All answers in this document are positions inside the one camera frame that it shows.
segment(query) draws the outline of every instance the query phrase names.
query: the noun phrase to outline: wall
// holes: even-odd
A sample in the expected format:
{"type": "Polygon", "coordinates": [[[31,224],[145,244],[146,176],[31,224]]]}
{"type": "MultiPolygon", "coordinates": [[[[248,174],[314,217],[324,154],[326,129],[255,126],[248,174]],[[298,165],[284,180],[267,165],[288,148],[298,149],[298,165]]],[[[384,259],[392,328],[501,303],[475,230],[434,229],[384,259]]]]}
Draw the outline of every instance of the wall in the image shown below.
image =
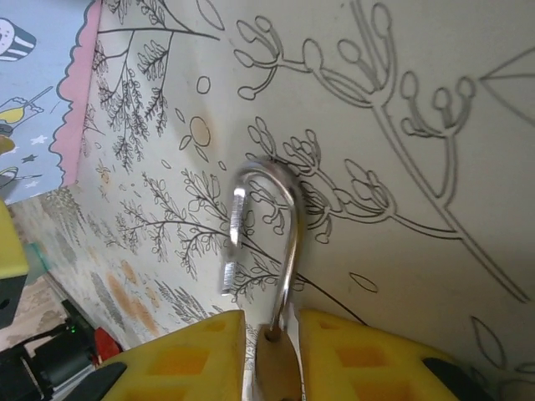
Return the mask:
{"type": "Polygon", "coordinates": [[[261,181],[234,297],[217,284],[227,183],[269,155],[306,190],[298,306],[532,399],[534,17],[521,0],[108,0],[79,185],[20,205],[24,225],[112,331],[243,307],[250,367],[288,231],[261,181]]]}

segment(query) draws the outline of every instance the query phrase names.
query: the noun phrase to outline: yellow object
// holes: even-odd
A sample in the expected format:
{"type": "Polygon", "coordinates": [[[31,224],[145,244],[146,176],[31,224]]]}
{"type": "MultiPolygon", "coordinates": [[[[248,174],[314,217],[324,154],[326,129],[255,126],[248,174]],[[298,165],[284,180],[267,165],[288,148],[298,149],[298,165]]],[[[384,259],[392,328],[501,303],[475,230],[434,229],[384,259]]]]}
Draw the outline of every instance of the yellow object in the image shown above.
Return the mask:
{"type": "Polygon", "coordinates": [[[0,135],[0,155],[15,149],[15,143],[5,135],[0,135]]]}
{"type": "Polygon", "coordinates": [[[241,401],[245,315],[230,311],[106,361],[127,369],[103,401],[241,401]]]}
{"type": "Polygon", "coordinates": [[[23,119],[24,107],[17,107],[15,109],[5,110],[0,113],[0,119],[3,119],[8,124],[14,124],[23,119]]]}
{"type": "Polygon", "coordinates": [[[8,208],[0,198],[0,279],[25,276],[28,262],[8,208]]]}
{"type": "Polygon", "coordinates": [[[434,348],[311,310],[299,342],[307,401],[457,401],[422,362],[453,362],[434,348]]]}

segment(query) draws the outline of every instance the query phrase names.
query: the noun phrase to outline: silver hook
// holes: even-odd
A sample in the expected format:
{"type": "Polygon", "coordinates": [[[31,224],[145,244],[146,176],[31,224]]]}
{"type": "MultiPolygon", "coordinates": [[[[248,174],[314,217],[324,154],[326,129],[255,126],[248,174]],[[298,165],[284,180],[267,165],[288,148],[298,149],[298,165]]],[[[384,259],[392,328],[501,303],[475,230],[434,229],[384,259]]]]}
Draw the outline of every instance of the silver hook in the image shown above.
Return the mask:
{"type": "Polygon", "coordinates": [[[290,211],[290,231],[286,245],[286,256],[278,280],[277,294],[270,323],[270,340],[277,341],[284,330],[283,314],[295,278],[295,266],[301,251],[305,232],[305,209],[298,180],[292,171],[283,165],[267,159],[250,160],[244,163],[232,178],[232,210],[230,221],[230,246],[223,260],[223,295],[231,293],[237,258],[242,244],[243,213],[247,207],[247,184],[254,177],[263,177],[272,182],[288,203],[290,211]]]}

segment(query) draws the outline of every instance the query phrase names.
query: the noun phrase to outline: tree drawing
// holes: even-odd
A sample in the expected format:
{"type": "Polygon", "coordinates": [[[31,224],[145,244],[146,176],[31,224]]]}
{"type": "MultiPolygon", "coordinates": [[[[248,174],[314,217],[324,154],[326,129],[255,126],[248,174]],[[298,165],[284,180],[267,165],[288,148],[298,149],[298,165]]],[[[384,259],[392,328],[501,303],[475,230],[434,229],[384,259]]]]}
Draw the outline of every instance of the tree drawing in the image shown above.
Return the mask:
{"type": "MultiPolygon", "coordinates": [[[[204,171],[198,175],[188,169],[184,169],[181,174],[183,192],[189,195],[187,208],[179,207],[175,203],[173,195],[167,190],[165,180],[157,180],[143,173],[144,185],[149,189],[154,205],[158,206],[160,213],[147,214],[142,204],[125,200],[121,202],[123,210],[116,216],[116,222],[121,243],[134,253],[143,241],[149,241],[152,244],[152,253],[157,256],[158,261],[168,261],[167,245],[172,243],[176,248],[174,253],[181,259],[181,267],[196,280],[196,261],[208,252],[217,255],[225,246],[225,241],[229,238],[230,218],[227,207],[221,201],[221,186],[216,175],[208,175],[204,171]],[[211,217],[210,221],[217,221],[218,226],[210,226],[206,218],[208,216],[211,217]]],[[[252,266],[239,265],[232,289],[234,302],[238,297],[245,297],[251,302],[254,287],[264,291],[278,282],[281,261],[255,241],[255,224],[254,213],[249,211],[243,230],[243,247],[249,252],[253,263],[252,266]]],[[[355,277],[358,279],[352,277],[353,280],[361,287],[364,283],[374,289],[372,292],[376,292],[376,285],[372,281],[356,274],[355,277]]],[[[363,319],[336,297],[317,283],[298,274],[294,291],[302,291],[305,286],[317,290],[353,318],[364,323],[363,319]]]]}
{"type": "MultiPolygon", "coordinates": [[[[126,48],[116,54],[107,54],[102,41],[98,39],[93,61],[100,108],[108,115],[109,128],[117,133],[113,146],[115,157],[126,171],[131,172],[132,165],[144,158],[144,143],[148,141],[150,132],[155,131],[162,136],[167,126],[166,76],[173,40],[177,35],[197,36],[206,40],[219,40],[219,37],[185,25],[171,11],[166,0],[106,0],[105,3],[117,15],[121,25],[125,23],[132,7],[137,7],[150,22],[149,27],[100,30],[99,36],[121,32],[129,34],[129,38],[126,48]],[[167,38],[164,41],[147,41],[142,46],[143,50],[131,57],[135,36],[143,32],[165,33],[167,38]],[[114,58],[122,60],[122,67],[119,78],[110,84],[106,74],[109,61],[114,58]],[[151,85],[152,95],[149,99],[144,99],[141,93],[142,78],[151,85]]],[[[196,5],[200,17],[206,22],[206,28],[216,29],[217,32],[225,30],[210,0],[197,0],[196,5]]],[[[85,125],[85,129],[97,130],[93,124],[85,125]]]]}
{"type": "MultiPolygon", "coordinates": [[[[368,110],[375,117],[380,133],[387,139],[406,173],[444,221],[446,228],[427,226],[402,216],[393,194],[381,183],[380,178],[373,171],[362,168],[352,160],[344,162],[352,180],[352,193],[339,188],[321,168],[321,149],[316,134],[311,130],[306,131],[305,139],[292,137],[290,141],[283,143],[283,149],[279,150],[267,130],[266,123],[257,119],[256,125],[249,127],[252,140],[262,147],[266,155],[292,167],[303,180],[314,176],[329,188],[336,199],[334,205],[311,184],[306,181],[303,183],[308,193],[308,213],[315,217],[308,228],[319,230],[316,235],[319,242],[325,243],[329,240],[333,220],[337,218],[361,223],[380,223],[392,219],[425,236],[460,242],[506,292],[521,303],[529,302],[529,296],[494,262],[450,209],[456,197],[459,175],[457,136],[465,127],[471,113],[471,103],[476,94],[473,80],[461,77],[454,89],[438,88],[431,105],[441,116],[441,127],[428,123],[418,105],[419,80],[416,73],[406,71],[400,74],[398,71],[393,22],[389,9],[383,3],[376,3],[368,20],[360,0],[351,1],[350,7],[364,48],[349,38],[342,38],[338,41],[337,50],[342,59],[365,79],[353,79],[330,68],[324,51],[313,38],[303,41],[301,58],[290,58],[272,22],[264,16],[257,16],[254,23],[237,21],[237,29],[249,45],[265,48],[267,57],[259,60],[239,48],[234,50],[234,55],[243,67],[263,70],[267,76],[256,86],[242,86],[237,93],[243,99],[254,100],[269,87],[277,72],[285,69],[310,75],[337,99],[357,109],[368,110]],[[406,101],[410,111],[410,115],[401,120],[400,126],[396,126],[388,111],[389,103],[397,95],[398,88],[399,95],[406,101]],[[453,107],[454,100],[459,107],[453,107]],[[404,135],[442,143],[446,166],[439,190],[433,188],[423,168],[405,147],[404,135]]],[[[280,219],[279,211],[283,206],[269,200],[268,194],[262,189],[258,189],[255,196],[258,201],[273,205],[273,215],[264,216],[264,219],[273,219],[276,224],[275,232],[280,232],[284,223],[280,219]]]]}

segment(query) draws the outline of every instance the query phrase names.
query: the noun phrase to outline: white star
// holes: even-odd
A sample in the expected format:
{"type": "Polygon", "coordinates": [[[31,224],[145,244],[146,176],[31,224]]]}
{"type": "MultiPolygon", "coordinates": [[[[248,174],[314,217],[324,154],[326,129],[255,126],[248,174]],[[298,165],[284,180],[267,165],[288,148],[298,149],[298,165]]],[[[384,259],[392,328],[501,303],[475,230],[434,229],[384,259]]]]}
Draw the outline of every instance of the white star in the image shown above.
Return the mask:
{"type": "Polygon", "coordinates": [[[19,149],[18,146],[15,146],[15,147],[13,148],[13,150],[11,150],[11,151],[9,151],[9,152],[6,152],[6,153],[4,153],[4,154],[5,154],[5,155],[10,155],[10,154],[12,154],[12,153],[17,153],[17,149],[19,149]]]}
{"type": "Polygon", "coordinates": [[[48,137],[40,135],[38,138],[32,139],[32,145],[36,144],[44,144],[44,141],[47,140],[48,137]]]}

